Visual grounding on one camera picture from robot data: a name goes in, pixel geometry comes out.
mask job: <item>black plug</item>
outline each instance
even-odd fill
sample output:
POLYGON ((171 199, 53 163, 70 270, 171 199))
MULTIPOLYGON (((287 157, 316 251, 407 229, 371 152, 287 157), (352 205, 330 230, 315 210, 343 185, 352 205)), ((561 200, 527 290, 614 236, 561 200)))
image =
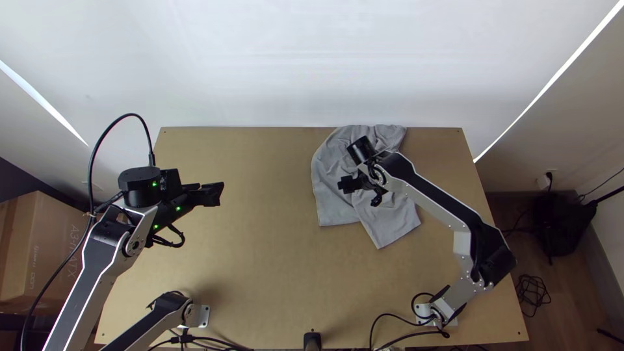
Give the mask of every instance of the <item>black plug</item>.
POLYGON ((548 184, 548 192, 551 191, 551 188, 553 187, 553 173, 552 172, 546 172, 546 177, 550 180, 550 183, 548 184))

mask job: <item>brown tabletop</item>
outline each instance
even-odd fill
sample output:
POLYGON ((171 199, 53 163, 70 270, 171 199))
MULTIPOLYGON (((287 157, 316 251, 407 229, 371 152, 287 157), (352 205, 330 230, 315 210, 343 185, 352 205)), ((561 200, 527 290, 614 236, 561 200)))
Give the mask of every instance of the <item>brown tabletop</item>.
MULTIPOLYGON (((175 223, 187 238, 184 247, 147 249, 119 277, 96 342, 113 340, 171 290, 211 306, 209 327, 194 328, 193 335, 250 348, 301 348, 311 329, 322 334, 325 348, 363 348, 380 313, 413 320, 412 296, 436 293, 459 276, 453 234, 420 209, 422 224, 381 250, 359 223, 319 227, 310 165, 332 130, 162 128, 158 167, 178 168, 183 183, 225 182, 221 206, 195 208, 175 223)), ((401 152, 418 173, 492 223, 461 129, 410 128, 401 152)), ((470 301, 458 320, 458 327, 447 327, 450 339, 425 335, 398 346, 528 339, 509 276, 470 301)), ((374 345, 381 346, 431 328, 388 319, 375 330, 374 345)))

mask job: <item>wooden floor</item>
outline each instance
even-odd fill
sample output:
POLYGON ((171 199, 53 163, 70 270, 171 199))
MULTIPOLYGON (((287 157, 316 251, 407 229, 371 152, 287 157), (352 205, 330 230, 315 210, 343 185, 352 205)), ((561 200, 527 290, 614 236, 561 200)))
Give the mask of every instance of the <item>wooden floor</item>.
MULTIPOLYGON (((530 206, 530 198, 524 196, 490 195, 487 200, 496 226, 501 229, 511 228, 521 212, 530 206)), ((525 226, 529 226, 530 216, 525 217, 525 226)), ((521 274, 541 277, 552 303, 542 305, 535 317, 525 317, 530 338, 528 342, 484 347, 489 351, 623 349, 620 344, 596 332, 596 328, 610 330, 610 324, 582 250, 556 257, 553 266, 550 266, 537 240, 529 234, 514 233, 509 236, 508 244, 518 259, 518 265, 512 271, 514 283, 518 282, 521 274)), ((468 350, 478 349, 471 346, 468 350)))

